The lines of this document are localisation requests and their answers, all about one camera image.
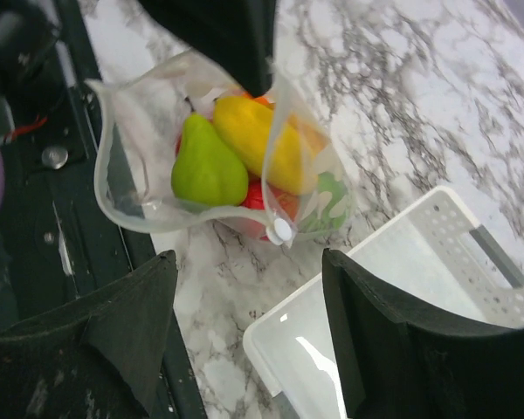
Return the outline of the green toy pear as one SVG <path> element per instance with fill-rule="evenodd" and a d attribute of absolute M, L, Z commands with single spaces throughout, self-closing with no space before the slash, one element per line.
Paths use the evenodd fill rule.
<path fill-rule="evenodd" d="M 171 187 L 175 197 L 209 207 L 238 206 L 247 196 L 244 163 L 200 113 L 192 113 L 183 124 Z"/>

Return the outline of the green toy watermelon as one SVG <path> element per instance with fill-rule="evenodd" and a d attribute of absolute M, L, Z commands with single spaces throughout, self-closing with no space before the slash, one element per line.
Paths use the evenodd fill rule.
<path fill-rule="evenodd" d="M 320 173 L 317 187 L 300 213 L 298 232 L 312 234 L 338 230 L 348 217 L 349 205 L 348 188 L 341 176 Z"/>

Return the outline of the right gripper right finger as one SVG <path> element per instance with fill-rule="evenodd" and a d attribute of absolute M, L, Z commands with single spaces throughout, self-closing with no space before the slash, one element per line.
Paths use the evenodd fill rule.
<path fill-rule="evenodd" d="M 350 418 L 524 418 L 524 327 L 450 313 L 322 254 L 322 288 Z"/>

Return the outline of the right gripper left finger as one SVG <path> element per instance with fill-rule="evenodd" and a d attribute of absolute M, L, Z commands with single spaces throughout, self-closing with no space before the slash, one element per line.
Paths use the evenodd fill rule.
<path fill-rule="evenodd" d="M 0 418 L 149 418 L 176 292 L 165 251 L 0 331 Z"/>

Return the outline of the yellow toy mango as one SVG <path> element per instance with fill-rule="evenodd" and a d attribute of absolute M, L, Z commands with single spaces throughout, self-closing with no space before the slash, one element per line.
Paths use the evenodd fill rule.
<path fill-rule="evenodd" d="M 317 183 L 317 175 L 310 169 L 316 155 L 288 119 L 273 151 L 267 152 L 273 114 L 274 109 L 242 95 L 226 96 L 215 101 L 212 122 L 251 173 L 262 176 L 263 163 L 269 155 L 268 183 L 292 195 L 311 193 Z"/>

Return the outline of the white perforated plastic basket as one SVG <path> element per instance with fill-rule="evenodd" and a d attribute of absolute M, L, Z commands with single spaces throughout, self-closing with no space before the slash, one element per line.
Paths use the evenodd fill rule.
<path fill-rule="evenodd" d="M 524 275 L 437 187 L 245 331 L 284 418 L 524 418 Z"/>

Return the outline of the orange toy fruit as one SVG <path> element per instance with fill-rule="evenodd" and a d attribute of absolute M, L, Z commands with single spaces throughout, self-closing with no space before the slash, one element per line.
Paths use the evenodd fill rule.
<path fill-rule="evenodd" d="M 270 109 L 274 109 L 275 108 L 275 103 L 270 101 L 266 96 L 253 97 L 253 96 L 251 96 L 247 92 L 242 93 L 242 96 L 247 98 L 247 99 L 249 99 L 249 100 L 257 102 L 260 105 L 266 106 L 266 107 L 268 107 Z"/>

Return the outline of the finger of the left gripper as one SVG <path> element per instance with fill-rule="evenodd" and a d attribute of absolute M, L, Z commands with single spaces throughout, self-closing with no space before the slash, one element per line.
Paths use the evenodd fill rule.
<path fill-rule="evenodd" d="M 220 65 L 250 95 L 273 83 L 275 0 L 142 0 L 164 29 Z"/>

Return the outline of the yellow orange toy lemon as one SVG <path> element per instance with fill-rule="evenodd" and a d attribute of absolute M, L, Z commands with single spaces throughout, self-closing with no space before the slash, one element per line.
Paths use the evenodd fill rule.
<path fill-rule="evenodd" d="M 329 144 L 328 136 L 313 122 L 291 113 L 288 117 L 288 123 L 300 134 L 313 155 L 320 153 Z"/>

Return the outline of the clear zip top bag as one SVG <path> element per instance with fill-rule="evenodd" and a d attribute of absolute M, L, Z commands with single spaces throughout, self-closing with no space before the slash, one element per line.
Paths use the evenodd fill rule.
<path fill-rule="evenodd" d="M 352 203 L 346 170 L 296 86 L 279 71 L 271 78 L 255 97 L 184 52 L 125 83 L 89 80 L 104 215 L 140 233 L 219 221 L 285 246 L 340 229 Z"/>

